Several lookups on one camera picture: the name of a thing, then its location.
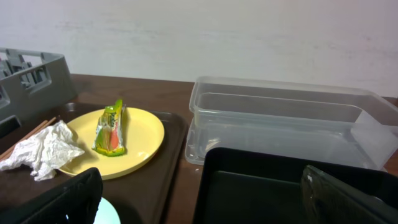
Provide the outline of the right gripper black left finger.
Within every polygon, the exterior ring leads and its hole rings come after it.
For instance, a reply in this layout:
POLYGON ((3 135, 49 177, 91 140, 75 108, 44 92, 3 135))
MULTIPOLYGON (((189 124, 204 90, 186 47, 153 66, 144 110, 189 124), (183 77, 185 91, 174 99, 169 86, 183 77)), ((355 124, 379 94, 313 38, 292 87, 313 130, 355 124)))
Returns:
POLYGON ((93 223, 103 181, 92 167, 17 208, 1 214, 1 223, 93 223))

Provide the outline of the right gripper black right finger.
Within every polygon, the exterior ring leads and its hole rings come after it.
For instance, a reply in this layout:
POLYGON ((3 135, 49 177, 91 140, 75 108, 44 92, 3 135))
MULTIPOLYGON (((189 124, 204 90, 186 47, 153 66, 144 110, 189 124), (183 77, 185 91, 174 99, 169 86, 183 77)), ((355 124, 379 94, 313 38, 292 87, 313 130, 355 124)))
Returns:
POLYGON ((309 223, 397 223, 397 209, 314 166, 301 178, 309 223))

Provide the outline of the light blue bowl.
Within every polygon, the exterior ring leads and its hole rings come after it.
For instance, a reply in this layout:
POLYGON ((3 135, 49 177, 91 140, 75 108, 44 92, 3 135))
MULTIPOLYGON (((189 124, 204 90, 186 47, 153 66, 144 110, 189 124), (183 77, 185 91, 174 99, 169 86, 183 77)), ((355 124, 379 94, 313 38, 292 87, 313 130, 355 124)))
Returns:
POLYGON ((119 215, 113 205, 101 198, 93 224, 121 224, 119 215))

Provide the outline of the white tissue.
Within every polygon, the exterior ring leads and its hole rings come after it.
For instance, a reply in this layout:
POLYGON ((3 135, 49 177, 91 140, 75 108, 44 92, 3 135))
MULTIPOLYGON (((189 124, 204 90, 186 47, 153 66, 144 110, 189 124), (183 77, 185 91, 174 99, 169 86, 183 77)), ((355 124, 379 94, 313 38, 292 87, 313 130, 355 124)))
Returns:
POLYGON ((34 180, 40 182, 54 178, 57 169, 84 153, 73 140, 71 129, 59 121, 17 143, 10 157, 1 161, 1 170, 25 165, 32 169, 34 180))

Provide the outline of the green snack wrapper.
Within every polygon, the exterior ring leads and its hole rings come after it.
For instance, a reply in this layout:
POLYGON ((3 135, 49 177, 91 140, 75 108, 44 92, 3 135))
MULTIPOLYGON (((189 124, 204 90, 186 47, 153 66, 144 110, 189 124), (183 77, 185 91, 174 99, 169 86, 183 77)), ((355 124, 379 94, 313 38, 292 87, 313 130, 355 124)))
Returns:
POLYGON ((121 127, 124 109, 123 100, 104 108, 98 119, 92 150, 107 157, 121 156, 126 152, 121 127))

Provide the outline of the wooden chopstick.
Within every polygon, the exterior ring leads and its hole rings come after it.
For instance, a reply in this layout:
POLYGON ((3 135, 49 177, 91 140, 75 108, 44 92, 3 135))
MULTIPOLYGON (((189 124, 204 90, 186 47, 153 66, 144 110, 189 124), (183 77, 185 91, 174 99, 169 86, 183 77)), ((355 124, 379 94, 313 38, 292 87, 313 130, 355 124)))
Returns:
POLYGON ((18 140, 14 145, 12 145, 9 149, 7 149, 4 153, 1 154, 1 160, 5 160, 9 157, 9 155, 12 153, 14 150, 15 146, 17 143, 26 140, 27 138, 31 137, 33 134, 37 133, 40 131, 46 124, 48 123, 47 120, 41 122, 36 128, 34 128, 31 132, 27 133, 22 139, 18 140))
POLYGON ((11 146, 8 150, 6 150, 4 153, 1 154, 1 161, 7 159, 10 157, 10 155, 12 154, 15 146, 20 143, 21 141, 24 141, 28 138, 30 138, 31 136, 33 136, 34 134, 39 133, 41 130, 43 130, 44 128, 46 128, 47 126, 50 126, 54 121, 56 120, 56 117, 53 117, 50 120, 45 120, 43 122, 41 122, 36 128, 34 128, 31 132, 29 132, 28 134, 26 134, 22 139, 20 139, 18 142, 16 142, 13 146, 11 146))

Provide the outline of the yellow round plate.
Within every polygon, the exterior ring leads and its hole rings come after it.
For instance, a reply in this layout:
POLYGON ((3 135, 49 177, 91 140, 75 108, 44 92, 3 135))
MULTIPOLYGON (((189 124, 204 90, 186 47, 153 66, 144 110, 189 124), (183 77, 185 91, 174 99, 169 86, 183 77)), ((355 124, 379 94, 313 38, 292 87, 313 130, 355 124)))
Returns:
POLYGON ((61 172, 75 176, 95 167, 103 180, 115 179, 138 170, 155 156, 164 140, 164 125, 154 114, 138 108, 126 108, 123 113, 125 154, 107 157, 92 150, 98 118, 103 111, 92 111, 67 123, 75 142, 85 153, 61 167, 61 172))

